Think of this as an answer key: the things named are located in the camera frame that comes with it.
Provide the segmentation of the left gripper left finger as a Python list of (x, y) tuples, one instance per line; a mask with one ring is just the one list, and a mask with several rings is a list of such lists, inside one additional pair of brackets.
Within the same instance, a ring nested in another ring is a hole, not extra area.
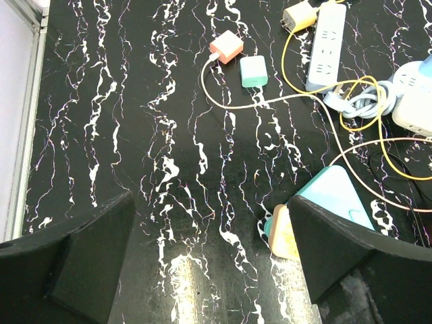
[(1, 322), (107, 323), (135, 212), (127, 191), (1, 243)]

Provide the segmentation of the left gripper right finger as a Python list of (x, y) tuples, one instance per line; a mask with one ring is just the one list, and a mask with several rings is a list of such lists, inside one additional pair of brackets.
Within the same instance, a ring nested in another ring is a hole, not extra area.
[(384, 236), (302, 196), (288, 203), (323, 323), (430, 323), (431, 249)]

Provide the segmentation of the teal triangular power strip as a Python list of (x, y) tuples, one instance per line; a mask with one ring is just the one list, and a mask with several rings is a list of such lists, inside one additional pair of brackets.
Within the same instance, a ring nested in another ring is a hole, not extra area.
[(293, 195), (292, 200), (294, 211), (300, 213), (294, 220), (295, 230), (316, 228), (321, 222), (321, 213), (334, 214), (369, 230), (374, 229), (348, 172), (339, 165), (323, 168)]

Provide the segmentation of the white square plug adapter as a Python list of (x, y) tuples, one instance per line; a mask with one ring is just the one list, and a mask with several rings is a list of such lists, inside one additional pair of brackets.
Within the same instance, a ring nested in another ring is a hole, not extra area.
[(424, 137), (431, 137), (431, 93), (407, 92), (392, 112), (394, 123)]

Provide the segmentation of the round light blue power socket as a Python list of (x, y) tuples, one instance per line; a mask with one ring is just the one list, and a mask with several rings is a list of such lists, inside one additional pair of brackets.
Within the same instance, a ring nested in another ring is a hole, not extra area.
[(401, 65), (389, 80), (394, 86), (397, 100), (413, 90), (431, 92), (431, 55), (423, 61)]

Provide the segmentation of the teal small charger plug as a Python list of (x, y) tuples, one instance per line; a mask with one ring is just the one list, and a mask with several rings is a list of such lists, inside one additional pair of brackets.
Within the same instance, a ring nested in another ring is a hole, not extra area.
[(265, 58), (262, 55), (241, 58), (240, 75), (243, 88), (265, 86), (268, 83)]

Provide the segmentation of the salmon small charger plug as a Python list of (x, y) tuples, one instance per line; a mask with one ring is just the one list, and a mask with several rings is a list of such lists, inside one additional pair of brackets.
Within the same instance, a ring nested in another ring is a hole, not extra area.
[(243, 40), (232, 31), (226, 30), (210, 43), (209, 49), (211, 54), (209, 59), (211, 61), (218, 59), (221, 63), (228, 64), (243, 51), (243, 48)]

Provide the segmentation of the yellow small charger plug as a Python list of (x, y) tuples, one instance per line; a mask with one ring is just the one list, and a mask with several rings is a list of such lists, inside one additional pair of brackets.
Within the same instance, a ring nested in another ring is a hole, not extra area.
[(281, 25), (289, 32), (296, 33), (312, 26), (317, 20), (317, 8), (308, 1), (301, 1), (283, 10)]

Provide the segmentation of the light blue long power strip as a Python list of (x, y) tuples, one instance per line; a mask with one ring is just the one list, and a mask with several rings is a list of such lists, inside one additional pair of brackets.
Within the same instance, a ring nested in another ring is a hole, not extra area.
[(344, 4), (324, 3), (319, 10), (306, 78), (307, 92), (329, 92), (327, 87), (338, 81), (345, 19)]

